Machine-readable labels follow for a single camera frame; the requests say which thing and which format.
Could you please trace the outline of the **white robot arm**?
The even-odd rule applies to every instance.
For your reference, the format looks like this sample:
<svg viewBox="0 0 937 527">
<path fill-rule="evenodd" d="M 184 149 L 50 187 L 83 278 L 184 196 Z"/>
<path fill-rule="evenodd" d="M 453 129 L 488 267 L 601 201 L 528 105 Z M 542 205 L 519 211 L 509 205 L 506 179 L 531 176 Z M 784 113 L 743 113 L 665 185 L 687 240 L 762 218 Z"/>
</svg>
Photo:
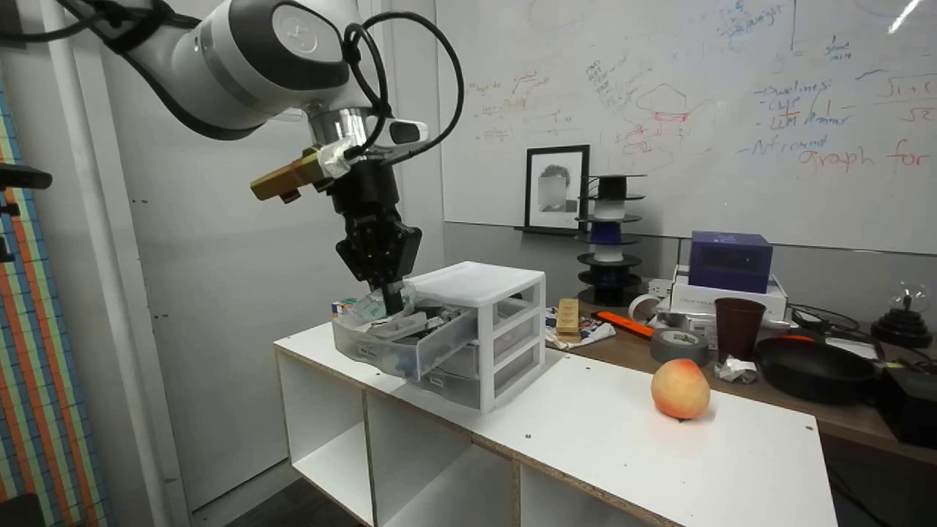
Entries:
<svg viewBox="0 0 937 527">
<path fill-rule="evenodd" d="M 393 167 L 428 145 L 418 119 L 394 119 L 386 69 L 353 0 L 222 0 L 188 16 L 168 0 L 58 0 L 122 54 L 194 130 L 236 141 L 299 107 L 301 155 L 252 182 L 258 199 L 293 201 L 310 185 L 346 223 L 336 242 L 358 280 L 405 309 L 421 230 L 399 212 Z"/>
</svg>

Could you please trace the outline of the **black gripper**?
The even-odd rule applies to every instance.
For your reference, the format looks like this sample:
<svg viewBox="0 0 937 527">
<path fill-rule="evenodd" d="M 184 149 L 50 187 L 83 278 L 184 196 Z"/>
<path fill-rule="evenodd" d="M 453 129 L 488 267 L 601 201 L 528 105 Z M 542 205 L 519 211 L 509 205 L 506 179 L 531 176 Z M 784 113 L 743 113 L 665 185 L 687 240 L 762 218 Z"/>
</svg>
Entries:
<svg viewBox="0 0 937 527">
<path fill-rule="evenodd" d="M 399 212 L 399 187 L 383 161 L 353 163 L 331 187 L 346 237 L 336 242 L 342 264 L 358 280 L 383 293 L 386 313 L 405 309 L 405 278 L 412 271 L 421 230 Z"/>
</svg>

